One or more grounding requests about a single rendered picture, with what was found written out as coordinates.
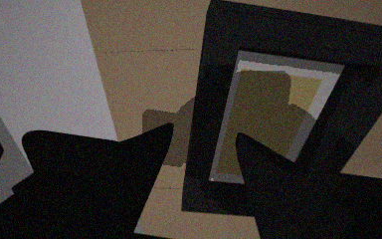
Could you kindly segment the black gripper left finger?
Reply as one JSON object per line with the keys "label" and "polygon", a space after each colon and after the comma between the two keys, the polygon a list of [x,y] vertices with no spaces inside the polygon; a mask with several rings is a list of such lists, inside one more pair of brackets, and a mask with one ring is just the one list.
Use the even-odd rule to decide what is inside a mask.
{"label": "black gripper left finger", "polygon": [[174,123],[115,141],[32,130],[22,145],[34,172],[48,170],[105,182],[115,230],[133,232],[168,152]]}

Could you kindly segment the tan flat board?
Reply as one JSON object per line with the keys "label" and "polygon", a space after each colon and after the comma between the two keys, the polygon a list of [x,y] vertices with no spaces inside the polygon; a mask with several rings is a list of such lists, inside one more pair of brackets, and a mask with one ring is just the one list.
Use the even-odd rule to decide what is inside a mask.
{"label": "tan flat board", "polygon": [[[225,0],[382,26],[382,0]],[[173,239],[260,239],[255,217],[181,211],[206,14],[211,0],[81,0],[117,141],[172,122],[139,221]],[[382,178],[382,114],[343,173]]]}

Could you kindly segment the black picture frame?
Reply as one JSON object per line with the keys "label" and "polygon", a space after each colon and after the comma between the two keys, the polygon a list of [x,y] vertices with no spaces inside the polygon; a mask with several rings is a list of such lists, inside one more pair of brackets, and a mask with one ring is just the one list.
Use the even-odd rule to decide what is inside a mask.
{"label": "black picture frame", "polygon": [[239,132],[338,173],[381,114],[382,26],[211,0],[181,211],[255,217]]}

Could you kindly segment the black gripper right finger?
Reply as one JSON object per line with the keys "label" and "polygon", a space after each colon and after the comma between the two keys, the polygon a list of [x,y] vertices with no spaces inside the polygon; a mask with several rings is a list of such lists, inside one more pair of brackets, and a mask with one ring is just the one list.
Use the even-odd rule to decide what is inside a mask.
{"label": "black gripper right finger", "polygon": [[382,205],[382,178],[310,172],[242,132],[236,151],[260,239],[308,239],[341,200]]}

